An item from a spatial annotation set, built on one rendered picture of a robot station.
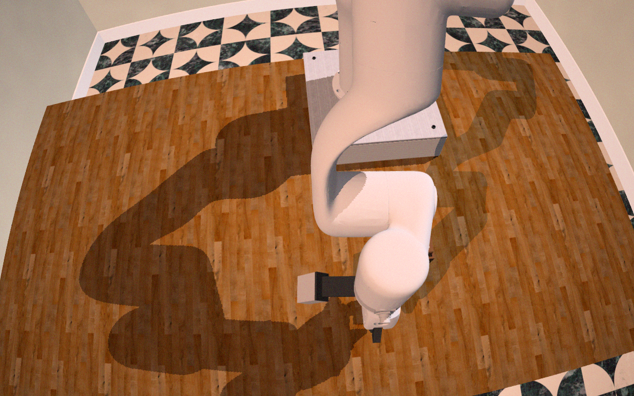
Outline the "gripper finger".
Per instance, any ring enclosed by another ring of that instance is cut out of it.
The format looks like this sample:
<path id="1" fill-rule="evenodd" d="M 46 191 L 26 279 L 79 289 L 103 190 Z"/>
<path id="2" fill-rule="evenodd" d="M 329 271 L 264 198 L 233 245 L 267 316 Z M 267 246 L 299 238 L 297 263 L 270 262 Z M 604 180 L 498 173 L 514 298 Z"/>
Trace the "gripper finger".
<path id="1" fill-rule="evenodd" d="M 377 327 L 369 331 L 372 333 L 373 343 L 381 343 L 382 328 Z"/>

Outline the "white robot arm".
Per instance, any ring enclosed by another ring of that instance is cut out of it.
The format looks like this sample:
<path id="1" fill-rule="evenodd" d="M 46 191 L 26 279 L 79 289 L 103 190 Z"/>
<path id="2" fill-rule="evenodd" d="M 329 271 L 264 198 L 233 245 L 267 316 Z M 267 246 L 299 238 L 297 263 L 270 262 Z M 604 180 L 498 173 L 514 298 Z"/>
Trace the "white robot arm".
<path id="1" fill-rule="evenodd" d="M 310 157 L 314 217 L 326 235 L 371 238 L 356 276 L 298 276 L 297 303 L 356 297 L 384 324 L 423 285 L 438 201 L 432 178 L 417 171 L 337 172 L 337 161 L 359 139 L 437 101 L 449 16 L 498 18 L 513 3 L 336 0 L 339 70 L 332 88 L 339 101 L 320 124 Z"/>

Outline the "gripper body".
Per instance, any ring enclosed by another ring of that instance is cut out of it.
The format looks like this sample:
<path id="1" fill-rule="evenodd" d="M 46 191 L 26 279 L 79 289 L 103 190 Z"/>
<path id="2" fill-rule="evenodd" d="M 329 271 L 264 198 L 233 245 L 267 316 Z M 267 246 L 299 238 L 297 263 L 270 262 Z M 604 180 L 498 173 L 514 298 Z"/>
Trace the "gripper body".
<path id="1" fill-rule="evenodd" d="M 363 314 L 363 327 L 367 330 L 373 330 L 373 328 L 383 327 L 383 329 L 393 328 L 400 317 L 401 308 L 398 308 L 394 314 L 391 314 L 390 323 L 380 324 L 379 315 L 373 314 L 373 312 L 368 311 L 368 309 L 362 307 Z"/>

